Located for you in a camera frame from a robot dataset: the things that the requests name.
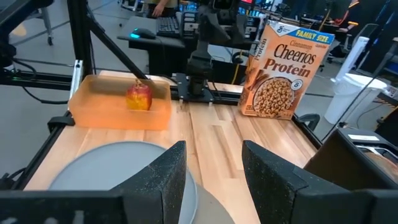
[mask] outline floor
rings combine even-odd
[[[89,0],[97,21],[103,26],[106,33],[126,53],[130,59],[143,71],[148,63],[146,51],[129,49],[127,42],[118,40],[120,23],[131,17],[132,12],[121,9],[117,0]],[[70,34],[69,18],[66,0],[55,0],[49,7],[50,20],[53,27],[53,46],[47,44],[47,33],[43,20],[31,19],[24,22],[27,35],[18,37],[11,35],[11,42],[17,47],[17,57],[33,66],[38,72],[72,74],[72,65],[75,61]],[[95,37],[95,63],[97,70],[126,71],[126,67]],[[229,60],[229,50],[223,47],[211,46],[209,51],[217,60]],[[327,64],[323,72],[317,73],[302,98],[296,114],[301,116],[316,113],[322,116],[314,133],[322,139],[333,127],[323,115],[333,98],[333,85],[330,78],[336,76],[340,66]],[[67,91],[31,89],[31,91],[46,100],[66,100]],[[49,135],[47,121],[53,116],[64,114],[66,105],[43,105],[30,98],[21,87],[1,86],[0,104],[6,105],[1,111],[0,125],[0,175],[12,173],[25,167]],[[369,112],[363,114],[358,126],[364,129],[374,129],[376,119],[388,114],[391,108],[379,103],[368,106]]]

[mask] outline cereal bowl image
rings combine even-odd
[[[253,108],[258,116],[276,117],[288,110],[294,101],[292,82],[284,77],[269,78],[259,85],[253,97]]]

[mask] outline wooden table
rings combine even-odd
[[[132,76],[101,72],[101,75]],[[241,92],[241,86],[216,84],[219,90]],[[187,165],[197,184],[212,193],[235,223],[259,223],[241,159],[241,145],[250,139],[303,167],[315,148],[292,121],[243,116],[236,106],[172,102],[165,131],[93,129],[67,126],[25,190],[45,190],[55,176],[83,153],[109,142],[148,141],[169,148],[187,142]]]

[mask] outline computer keyboard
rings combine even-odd
[[[180,37],[176,17],[159,17],[156,19],[156,35],[162,37]]]

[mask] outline computer mouse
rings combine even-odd
[[[132,38],[156,39],[156,34],[145,28],[135,28],[130,36]]]

